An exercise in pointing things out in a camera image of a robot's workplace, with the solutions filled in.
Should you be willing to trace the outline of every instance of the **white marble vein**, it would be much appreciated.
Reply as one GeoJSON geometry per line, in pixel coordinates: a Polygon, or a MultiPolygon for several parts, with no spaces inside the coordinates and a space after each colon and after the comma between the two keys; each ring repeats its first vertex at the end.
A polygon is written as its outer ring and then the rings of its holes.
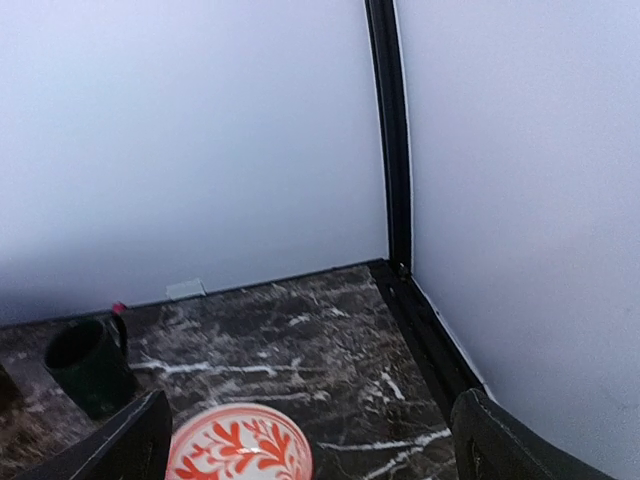
{"type": "Polygon", "coordinates": [[[211,372],[214,375],[221,373],[266,373],[270,377],[275,377],[278,372],[316,372],[315,368],[301,368],[299,364],[301,359],[295,358],[291,365],[211,365],[209,362],[187,363],[179,365],[170,365],[162,360],[149,358],[146,362],[134,363],[131,365],[133,370],[162,370],[165,376],[174,375],[176,373],[191,372],[211,372]]]}
{"type": "Polygon", "coordinates": [[[397,440],[395,442],[374,442],[359,445],[338,445],[335,443],[318,442],[320,448],[335,450],[337,452],[366,452],[370,450],[389,450],[392,448],[421,447],[424,448],[438,438],[445,438],[451,435],[451,431],[446,428],[434,433],[420,435],[412,440],[397,440]]]}
{"type": "Polygon", "coordinates": [[[450,458],[449,460],[447,460],[446,462],[444,462],[443,464],[438,466],[438,469],[433,472],[431,475],[429,475],[427,478],[423,479],[423,480],[436,480],[438,475],[440,473],[442,473],[442,471],[447,468],[450,467],[451,465],[454,465],[456,463],[456,459],[454,458],[450,458]]]}
{"type": "Polygon", "coordinates": [[[311,400],[328,401],[331,399],[331,394],[325,390],[319,390],[315,393],[297,392],[284,395],[248,395],[242,397],[228,397],[228,402],[268,402],[272,400],[305,400],[307,402],[311,400]]]}
{"type": "Polygon", "coordinates": [[[402,452],[399,452],[395,457],[389,460],[382,467],[367,473],[364,477],[362,477],[362,480],[372,480],[373,478],[377,478],[380,475],[384,475],[391,469],[395,468],[397,465],[409,459],[411,455],[414,455],[424,450],[426,446],[429,445],[434,440],[437,440],[439,438],[446,438],[446,437],[449,437],[450,435],[451,435],[451,431],[448,428],[444,430],[440,430],[435,433],[430,433],[428,435],[421,435],[420,437],[415,439],[416,446],[408,450],[403,450],[402,452]]]}
{"type": "Polygon", "coordinates": [[[382,375],[380,375],[380,378],[387,382],[387,385],[389,385],[391,390],[393,390],[393,394],[398,400],[406,400],[406,398],[404,398],[404,395],[402,394],[402,391],[400,390],[400,387],[398,387],[396,382],[391,379],[391,376],[387,372],[383,372],[382,375]]]}

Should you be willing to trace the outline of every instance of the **white wall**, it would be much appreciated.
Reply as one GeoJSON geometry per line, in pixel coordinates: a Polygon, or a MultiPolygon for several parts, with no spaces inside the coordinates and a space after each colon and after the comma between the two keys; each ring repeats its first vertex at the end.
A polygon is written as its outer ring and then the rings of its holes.
{"type": "Polygon", "coordinates": [[[0,323],[385,256],[360,0],[0,4],[0,323]]]}
{"type": "Polygon", "coordinates": [[[420,285],[497,400],[640,471],[640,3],[398,0],[420,285]]]}

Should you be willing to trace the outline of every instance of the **black metal frame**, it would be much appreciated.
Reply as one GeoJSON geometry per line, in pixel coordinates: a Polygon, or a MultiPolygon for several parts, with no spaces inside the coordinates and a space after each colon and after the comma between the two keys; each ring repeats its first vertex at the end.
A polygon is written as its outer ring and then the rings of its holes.
{"type": "Polygon", "coordinates": [[[447,422],[458,395],[483,389],[411,271],[411,168],[402,59],[393,0],[364,0],[376,75],[387,191],[389,262],[370,269],[447,422]]]}
{"type": "Polygon", "coordinates": [[[365,0],[378,92],[378,113],[387,187],[389,260],[400,275],[412,265],[411,172],[402,59],[390,0],[365,0]]]}

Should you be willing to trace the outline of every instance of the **red and white bowl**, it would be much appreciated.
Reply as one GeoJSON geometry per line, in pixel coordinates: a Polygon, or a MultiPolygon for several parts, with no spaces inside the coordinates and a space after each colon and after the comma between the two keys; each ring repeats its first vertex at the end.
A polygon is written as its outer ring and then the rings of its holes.
{"type": "Polygon", "coordinates": [[[309,442],[286,415],[254,403],[207,410],[174,435],[167,480],[311,480],[309,442]]]}

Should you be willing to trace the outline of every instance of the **dark marble tile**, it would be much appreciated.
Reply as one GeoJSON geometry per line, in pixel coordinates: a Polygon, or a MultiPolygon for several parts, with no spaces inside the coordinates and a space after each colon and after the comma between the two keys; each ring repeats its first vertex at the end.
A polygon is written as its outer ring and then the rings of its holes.
{"type": "MultiPolygon", "coordinates": [[[[124,315],[130,363],[163,388],[179,427],[227,402],[296,421],[317,479],[457,478],[450,432],[366,267],[139,308],[124,315]]],[[[0,478],[95,430],[44,371],[60,323],[0,330],[24,401],[0,415],[0,478]]]]}

